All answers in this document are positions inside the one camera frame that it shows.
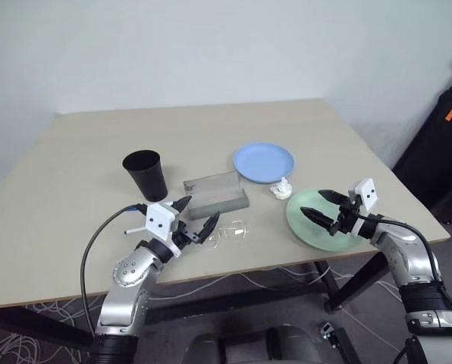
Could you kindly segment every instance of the black bag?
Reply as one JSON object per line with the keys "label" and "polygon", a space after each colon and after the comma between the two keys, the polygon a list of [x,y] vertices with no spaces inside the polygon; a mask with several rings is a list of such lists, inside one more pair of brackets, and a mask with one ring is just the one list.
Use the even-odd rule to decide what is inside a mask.
{"label": "black bag", "polygon": [[393,172],[436,218],[452,220],[452,87],[440,96]]}

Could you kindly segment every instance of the light green plate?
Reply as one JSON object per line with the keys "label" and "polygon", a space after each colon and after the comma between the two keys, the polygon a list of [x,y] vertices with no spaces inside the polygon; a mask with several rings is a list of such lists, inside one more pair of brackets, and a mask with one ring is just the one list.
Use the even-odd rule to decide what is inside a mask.
{"label": "light green plate", "polygon": [[351,237],[341,232],[333,237],[323,228],[311,222],[301,211],[300,207],[312,207],[329,218],[336,219],[339,206],[330,203],[319,195],[319,190],[303,190],[290,198],[287,204],[287,221],[293,232],[305,243],[328,252],[342,252],[359,245],[364,239]]}

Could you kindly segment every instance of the wooden table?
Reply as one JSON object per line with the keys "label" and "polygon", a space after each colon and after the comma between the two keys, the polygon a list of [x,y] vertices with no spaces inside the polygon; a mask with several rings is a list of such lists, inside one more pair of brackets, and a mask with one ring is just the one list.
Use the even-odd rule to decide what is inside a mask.
{"label": "wooden table", "polygon": [[[233,170],[234,151],[257,141],[284,146],[295,156],[289,178],[294,192],[312,187],[347,192],[355,181],[372,177],[380,199],[376,212],[408,221],[429,241],[449,237],[321,99],[63,115],[0,185],[0,307],[79,295],[80,260],[94,230],[115,211],[143,199],[121,167],[128,153],[158,151],[167,199],[176,199],[184,194],[184,180]],[[209,251],[185,249],[165,267],[161,282],[374,250],[367,241],[342,253],[308,246],[288,227],[285,201],[273,198],[266,185],[244,179],[241,184],[250,207],[222,215],[220,224],[246,221],[245,239]],[[138,212],[128,212],[100,235],[86,267],[89,293],[107,291],[112,267],[142,238],[123,231],[142,222]]]}

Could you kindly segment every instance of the small white object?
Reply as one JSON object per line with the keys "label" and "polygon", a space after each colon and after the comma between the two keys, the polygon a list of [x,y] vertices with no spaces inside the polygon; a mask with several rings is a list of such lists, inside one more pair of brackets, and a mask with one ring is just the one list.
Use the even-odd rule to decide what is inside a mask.
{"label": "small white object", "polygon": [[270,187],[276,199],[287,199],[292,194],[292,185],[288,183],[287,178],[282,177],[281,181]]}
{"label": "small white object", "polygon": [[354,186],[354,188],[349,190],[349,197],[351,201],[356,200],[356,195],[360,195],[362,201],[362,204],[359,207],[359,212],[361,215],[367,216],[375,206],[376,201],[378,201],[375,183],[372,178],[365,178],[364,180],[361,180],[356,186]]}
{"label": "small white object", "polygon": [[166,241],[174,220],[173,212],[159,203],[154,203],[147,208],[145,229]]}
{"label": "small white object", "polygon": [[[369,212],[375,206],[378,201],[378,195],[376,194],[375,183],[372,178],[365,178],[357,183],[354,187],[349,189],[349,198],[351,202],[356,201],[356,196],[361,196],[361,206],[359,207],[359,214],[362,216],[368,216]],[[358,218],[354,224],[350,234],[356,237],[364,224],[364,220]]]}
{"label": "small white object", "polygon": [[136,227],[134,229],[125,230],[125,234],[126,235],[128,235],[128,234],[135,234],[135,233],[138,233],[140,231],[145,231],[145,230],[147,230],[147,229],[146,229],[145,225],[143,225],[141,227]]}

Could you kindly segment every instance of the gray carpet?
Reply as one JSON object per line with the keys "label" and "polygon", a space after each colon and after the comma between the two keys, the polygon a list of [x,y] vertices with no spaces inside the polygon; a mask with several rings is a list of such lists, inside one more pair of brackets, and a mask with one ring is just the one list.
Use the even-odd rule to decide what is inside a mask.
{"label": "gray carpet", "polygon": [[[446,226],[452,236],[452,225]],[[433,249],[441,266],[445,284],[452,296],[452,238],[447,242],[433,244]],[[370,256],[357,256],[349,259],[332,260],[331,267],[340,273],[354,273]],[[301,265],[289,267],[294,271],[313,270],[311,265]],[[292,278],[279,270],[255,271],[247,274],[266,287],[275,287],[282,284],[289,284]],[[391,275],[386,275],[383,280],[393,283]],[[173,286],[161,287],[157,294],[163,296],[173,296],[175,294],[190,291],[198,286],[202,286],[207,281],[195,281]],[[217,284],[201,290],[190,297],[185,297],[183,301],[197,300],[203,297],[221,296],[228,293],[251,290],[252,284],[239,275],[224,279]],[[355,322],[345,312],[336,312],[329,315],[323,310],[323,297],[319,295],[308,295],[289,300],[277,301],[274,303],[253,306],[245,309],[238,309],[230,312],[202,315],[194,318],[178,319],[157,325],[150,325],[143,328],[139,342],[139,349],[136,355],[136,363],[180,363],[185,349],[189,342],[198,334],[214,332],[224,336],[243,334],[254,331],[262,331],[271,326],[278,326],[285,323],[296,325],[310,333],[326,362],[336,364],[341,363],[339,353],[332,349],[327,341],[322,340],[319,335],[319,324],[329,321],[335,327],[345,328],[355,346],[360,359],[364,363],[390,363],[396,351],[378,338],[370,334],[365,328]],[[168,301],[155,302],[154,305],[170,304]],[[69,312],[81,310],[80,301],[75,300],[66,307]],[[397,302],[379,285],[369,288],[352,303],[345,306],[345,309],[353,314],[358,320],[367,325],[369,329],[385,339],[396,348],[403,346],[404,340],[409,337],[404,322],[404,310],[401,303]],[[93,311],[93,315],[98,314],[98,309]],[[85,328],[83,317],[75,319],[75,325]],[[0,340],[6,338],[8,333],[0,331]],[[42,348],[41,359],[48,358],[58,347],[53,344],[40,343]],[[240,357],[243,359],[262,359],[264,350],[261,344],[235,347],[228,352],[228,359],[236,361]],[[15,355],[3,356],[1,363],[15,363]],[[72,362],[69,353],[61,349],[58,354],[47,363],[67,363]]]}

